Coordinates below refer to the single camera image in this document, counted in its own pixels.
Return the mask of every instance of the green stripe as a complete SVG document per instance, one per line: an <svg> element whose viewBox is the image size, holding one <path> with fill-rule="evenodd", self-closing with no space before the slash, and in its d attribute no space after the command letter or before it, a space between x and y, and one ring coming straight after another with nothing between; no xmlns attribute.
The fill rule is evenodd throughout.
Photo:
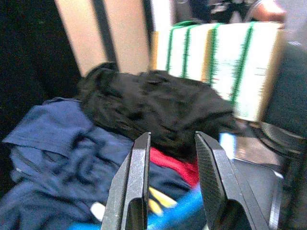
<svg viewBox="0 0 307 230"><path fill-rule="evenodd" d="M182 78L186 78L187 76L187 62L188 62L188 56L189 56L190 31L195 26L198 26L198 25L190 25L186 32L186 38L184 42L183 64L182 64L182 72L181 72Z"/></svg>
<svg viewBox="0 0 307 230"><path fill-rule="evenodd" d="M185 27L185 26L189 26L189 25L192 25L192 24L195 24L195 22L194 21L184 21L184 22L177 23L172 27L171 32L169 33L169 39L168 39L167 60L166 60L166 67L165 67L167 72L169 72L169 69L170 69L169 64L170 64L170 60L171 60L171 51L172 51L174 30Z"/></svg>
<svg viewBox="0 0 307 230"><path fill-rule="evenodd" d="M244 48L243 48L243 52L242 52L242 55L241 55L241 59L239 60L239 64L238 64L238 66L235 70L236 81L234 83L231 104L235 104L236 98L238 96L238 89L239 89L239 86L240 86L240 83L241 83L241 80L242 80L242 76L243 76L243 68L244 68L246 58L247 58L247 53L248 53L251 37L252 37L252 34L253 34L254 23L255 22L250 23L248 32L247 32L246 37L245 37Z"/></svg>
<svg viewBox="0 0 307 230"><path fill-rule="evenodd" d="M212 31L211 34L211 53L210 53L210 64L209 64L209 84L212 85L213 80L213 74L216 72L216 61L215 61L215 53L216 53L216 34L217 34L217 28L221 24L218 23Z"/></svg>

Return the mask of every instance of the person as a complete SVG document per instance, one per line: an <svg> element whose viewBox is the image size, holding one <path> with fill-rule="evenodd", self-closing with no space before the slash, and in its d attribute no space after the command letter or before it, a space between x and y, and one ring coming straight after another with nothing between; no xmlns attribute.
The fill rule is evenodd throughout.
<svg viewBox="0 0 307 230"><path fill-rule="evenodd" d="M242 21L284 22L286 11L275 0L190 0L193 18L229 23L238 12Z"/></svg>

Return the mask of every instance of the black jacket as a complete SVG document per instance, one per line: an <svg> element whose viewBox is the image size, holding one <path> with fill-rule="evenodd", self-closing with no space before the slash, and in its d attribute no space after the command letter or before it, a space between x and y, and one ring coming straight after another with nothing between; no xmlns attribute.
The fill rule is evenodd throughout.
<svg viewBox="0 0 307 230"><path fill-rule="evenodd" d="M152 132L152 146L178 159L196 156L195 131L218 139L234 130L232 106L209 85L172 77L165 71L139 76L119 73L106 63L79 84L78 98L97 126L130 139Z"/></svg>

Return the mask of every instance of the red fabric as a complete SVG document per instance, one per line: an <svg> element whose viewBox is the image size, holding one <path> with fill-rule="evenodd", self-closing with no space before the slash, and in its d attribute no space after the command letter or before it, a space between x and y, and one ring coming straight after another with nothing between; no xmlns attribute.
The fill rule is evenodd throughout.
<svg viewBox="0 0 307 230"><path fill-rule="evenodd" d="M156 165L175 170L192 187L197 185L200 180L197 161L194 163L181 162L173 157L164 155L164 153L155 148L150 148L150 161Z"/></svg>

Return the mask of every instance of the pile of clothes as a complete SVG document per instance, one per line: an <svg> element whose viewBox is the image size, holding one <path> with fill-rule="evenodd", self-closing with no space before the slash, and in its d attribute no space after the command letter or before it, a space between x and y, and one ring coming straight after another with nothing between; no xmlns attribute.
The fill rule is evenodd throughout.
<svg viewBox="0 0 307 230"><path fill-rule="evenodd" d="M3 140L17 185L0 201L1 229L99 223L91 207L106 205L113 176L146 131L151 211L160 215L156 205L173 207L198 182L194 132L236 129L231 105L209 86L165 72L135 76L104 64L79 86L78 100L33 107Z"/></svg>

